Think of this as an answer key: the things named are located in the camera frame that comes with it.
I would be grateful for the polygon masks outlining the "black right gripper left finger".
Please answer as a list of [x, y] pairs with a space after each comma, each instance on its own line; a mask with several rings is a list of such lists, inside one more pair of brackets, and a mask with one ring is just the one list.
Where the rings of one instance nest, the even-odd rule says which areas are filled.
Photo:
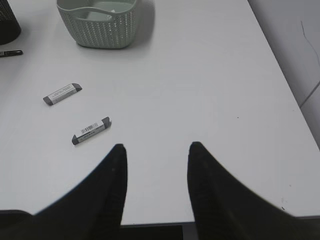
[[128, 185], [127, 152], [116, 144], [65, 196], [31, 215], [0, 212], [2, 240], [117, 240]]

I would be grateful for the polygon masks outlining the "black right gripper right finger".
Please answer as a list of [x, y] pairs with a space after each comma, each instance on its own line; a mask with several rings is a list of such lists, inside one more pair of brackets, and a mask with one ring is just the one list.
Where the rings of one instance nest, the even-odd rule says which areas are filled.
[[318, 240], [320, 226], [267, 202], [231, 175], [201, 142], [189, 148], [187, 185], [200, 240]]

